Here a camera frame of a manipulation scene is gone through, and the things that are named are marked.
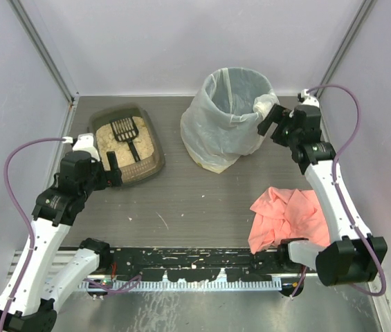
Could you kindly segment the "black litter scoop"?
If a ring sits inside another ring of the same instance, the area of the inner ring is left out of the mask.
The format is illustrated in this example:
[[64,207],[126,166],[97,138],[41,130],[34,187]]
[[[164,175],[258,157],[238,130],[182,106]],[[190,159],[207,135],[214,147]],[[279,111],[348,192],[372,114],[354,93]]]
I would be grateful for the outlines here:
[[140,162],[140,156],[134,145],[134,139],[138,137],[139,130],[132,117],[124,117],[109,122],[113,136],[117,142],[127,143],[136,163]]

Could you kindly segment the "bin with white bag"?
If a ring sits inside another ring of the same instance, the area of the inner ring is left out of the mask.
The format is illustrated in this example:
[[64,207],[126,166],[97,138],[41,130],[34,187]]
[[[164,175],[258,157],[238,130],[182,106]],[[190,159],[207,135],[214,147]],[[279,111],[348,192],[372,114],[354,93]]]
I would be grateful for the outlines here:
[[211,73],[181,116],[181,139],[192,160],[220,174],[257,151],[257,126],[279,100],[268,78],[249,68]]

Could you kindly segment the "grey plastic litter box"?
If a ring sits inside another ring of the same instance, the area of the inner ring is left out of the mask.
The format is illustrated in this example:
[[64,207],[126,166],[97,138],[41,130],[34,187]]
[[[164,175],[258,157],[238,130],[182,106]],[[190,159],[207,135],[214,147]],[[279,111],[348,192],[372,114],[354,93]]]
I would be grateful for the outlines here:
[[154,153],[138,163],[135,162],[125,167],[118,166],[118,169],[122,172],[123,185],[135,185],[141,181],[146,181],[160,172],[165,165],[163,149],[149,114],[137,104],[124,104],[94,113],[89,121],[89,128],[96,136],[96,131],[102,126],[109,124],[110,121],[134,116],[140,117],[145,121],[154,146]]

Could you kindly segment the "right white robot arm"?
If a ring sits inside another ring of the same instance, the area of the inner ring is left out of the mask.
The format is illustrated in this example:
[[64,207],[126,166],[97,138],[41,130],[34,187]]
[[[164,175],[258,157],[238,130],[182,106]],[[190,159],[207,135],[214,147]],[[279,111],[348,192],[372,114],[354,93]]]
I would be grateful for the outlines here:
[[328,246],[306,236],[283,239],[276,257],[283,266],[301,264],[317,272],[325,286],[360,284],[380,275],[388,250],[383,237],[375,237],[364,224],[345,187],[336,152],[320,129],[319,107],[302,103],[290,110],[278,104],[258,125],[263,136],[271,125],[274,143],[288,147],[315,192],[329,231]]

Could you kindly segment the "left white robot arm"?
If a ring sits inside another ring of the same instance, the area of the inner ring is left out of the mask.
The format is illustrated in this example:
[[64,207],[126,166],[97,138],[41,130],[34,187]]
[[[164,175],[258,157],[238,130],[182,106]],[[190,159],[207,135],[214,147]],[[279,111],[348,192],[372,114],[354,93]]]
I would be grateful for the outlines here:
[[30,233],[8,285],[0,295],[0,331],[52,331],[69,295],[92,272],[112,263],[110,245],[87,238],[74,258],[48,278],[57,251],[90,194],[110,184],[96,153],[72,151],[54,183],[36,199]]

